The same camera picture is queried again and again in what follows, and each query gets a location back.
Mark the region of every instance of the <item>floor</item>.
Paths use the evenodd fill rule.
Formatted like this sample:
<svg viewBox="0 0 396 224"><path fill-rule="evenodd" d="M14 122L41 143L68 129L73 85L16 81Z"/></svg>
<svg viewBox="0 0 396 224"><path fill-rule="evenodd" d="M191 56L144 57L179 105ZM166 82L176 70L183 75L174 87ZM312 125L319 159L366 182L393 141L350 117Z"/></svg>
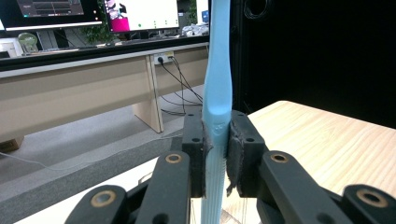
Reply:
<svg viewBox="0 0 396 224"><path fill-rule="evenodd" d="M193 89L202 95L202 86ZM200 103L189 91L183 97ZM178 96L163 98L162 109L184 112ZM198 107L185 104L186 111ZM21 148L8 153L13 158L0 155L0 222L21 220L158 157L181 139L183 122L163 112L164 132L155 133L126 106L26 135Z"/></svg>

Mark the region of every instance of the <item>power outlet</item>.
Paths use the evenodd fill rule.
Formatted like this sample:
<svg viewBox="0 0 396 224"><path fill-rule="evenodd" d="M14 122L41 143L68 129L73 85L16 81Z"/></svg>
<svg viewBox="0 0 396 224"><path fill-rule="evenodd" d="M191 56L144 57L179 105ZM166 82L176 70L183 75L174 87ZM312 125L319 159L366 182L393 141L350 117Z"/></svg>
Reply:
<svg viewBox="0 0 396 224"><path fill-rule="evenodd" d="M166 51L163 53L156 53L154 54L154 64L161 64L158 59L162 58L163 59L163 63L171 63L172 59L170 57L174 56L174 52L173 51Z"/></svg>

